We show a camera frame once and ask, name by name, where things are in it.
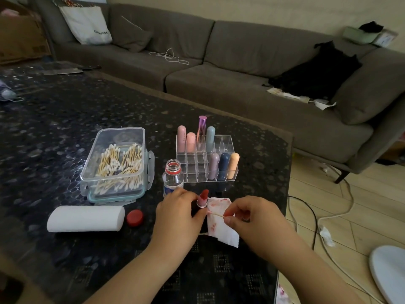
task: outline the sofa leg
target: sofa leg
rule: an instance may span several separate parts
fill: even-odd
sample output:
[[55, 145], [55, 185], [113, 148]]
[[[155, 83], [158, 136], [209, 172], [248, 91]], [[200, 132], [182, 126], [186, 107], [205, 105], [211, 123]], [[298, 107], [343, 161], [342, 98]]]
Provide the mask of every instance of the sofa leg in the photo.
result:
[[335, 184], [340, 183], [343, 179], [345, 179], [345, 177], [348, 174], [350, 174], [350, 172], [348, 172], [348, 171], [344, 171], [344, 170], [340, 170], [340, 171], [341, 171], [340, 176], [335, 180]]

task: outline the tile floor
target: tile floor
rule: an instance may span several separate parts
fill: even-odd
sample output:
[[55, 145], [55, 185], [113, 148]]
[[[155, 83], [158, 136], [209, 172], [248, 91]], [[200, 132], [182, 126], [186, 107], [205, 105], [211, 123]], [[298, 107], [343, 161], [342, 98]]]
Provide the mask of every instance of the tile floor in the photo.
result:
[[[316, 161], [296, 155], [291, 170], [289, 194], [305, 200], [318, 217], [345, 212], [350, 207], [349, 192], [344, 182], [339, 185], [333, 183], [335, 177], [333, 171], [328, 175], [324, 173]], [[374, 248], [384, 244], [405, 248], [405, 167], [373, 164], [360, 175], [350, 174], [347, 180], [352, 186], [356, 205], [349, 215], [324, 222], [337, 242], [329, 251], [359, 283], [383, 300], [370, 274], [367, 256]], [[315, 230], [311, 211], [294, 199], [291, 199], [291, 208], [299, 224], [298, 234], [311, 245]], [[293, 224], [290, 211], [287, 211], [286, 217]], [[377, 304], [333, 265], [323, 250], [319, 237], [316, 239], [315, 251], [366, 304]], [[26, 282], [18, 304], [51, 303], [46, 300], [43, 292], [29, 282], [2, 254], [0, 270]], [[280, 275], [280, 283], [293, 303], [299, 304], [294, 289], [283, 275]]]

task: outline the table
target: table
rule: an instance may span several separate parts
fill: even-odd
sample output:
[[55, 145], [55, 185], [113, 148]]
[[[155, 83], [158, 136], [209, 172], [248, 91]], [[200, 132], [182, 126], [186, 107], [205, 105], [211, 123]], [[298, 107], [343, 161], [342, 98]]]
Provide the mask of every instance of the table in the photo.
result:
[[[217, 134], [232, 135], [240, 154], [239, 174], [224, 192], [231, 200], [250, 195], [274, 201], [286, 213], [292, 136], [241, 117], [204, 107], [102, 73], [42, 76], [47, 63], [3, 71], [2, 79], [23, 102], [0, 105], [0, 245], [56, 303], [88, 298], [149, 243], [156, 205], [162, 200], [165, 162], [175, 158], [179, 125], [197, 129], [198, 116]], [[60, 205], [88, 205], [80, 195], [80, 172], [96, 133], [103, 128], [141, 126], [155, 153], [152, 188], [126, 213], [141, 209], [143, 225], [119, 232], [48, 233], [46, 223]], [[206, 184], [185, 184], [200, 193]], [[273, 303], [277, 270], [239, 248], [199, 236], [154, 303]]]

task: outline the beige wall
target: beige wall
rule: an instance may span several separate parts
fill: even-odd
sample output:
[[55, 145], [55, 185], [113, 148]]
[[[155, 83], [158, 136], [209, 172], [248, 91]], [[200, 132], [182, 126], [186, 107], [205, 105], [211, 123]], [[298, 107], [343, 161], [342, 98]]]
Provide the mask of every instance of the beige wall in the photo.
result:
[[108, 0], [215, 20], [280, 25], [341, 35], [346, 25], [376, 20], [399, 33], [391, 49], [405, 52], [405, 0]]

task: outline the lipstick organizer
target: lipstick organizer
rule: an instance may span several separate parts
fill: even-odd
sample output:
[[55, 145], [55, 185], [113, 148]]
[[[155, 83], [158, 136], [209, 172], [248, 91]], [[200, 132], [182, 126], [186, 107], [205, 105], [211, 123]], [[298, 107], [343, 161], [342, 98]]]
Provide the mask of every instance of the lipstick organizer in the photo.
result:
[[181, 170], [184, 173], [184, 182], [229, 182], [235, 181], [238, 175], [238, 167], [235, 171], [219, 171], [218, 166], [215, 168], [215, 172], [210, 173], [209, 160], [211, 153], [218, 153], [220, 156], [222, 153], [227, 152], [229, 154], [234, 152], [232, 137], [230, 135], [216, 135], [214, 137], [214, 145], [211, 152], [207, 152], [207, 146], [205, 144], [205, 137], [201, 137], [200, 141], [194, 144], [186, 144], [184, 147], [177, 144], [176, 135], [176, 158], [180, 161]]

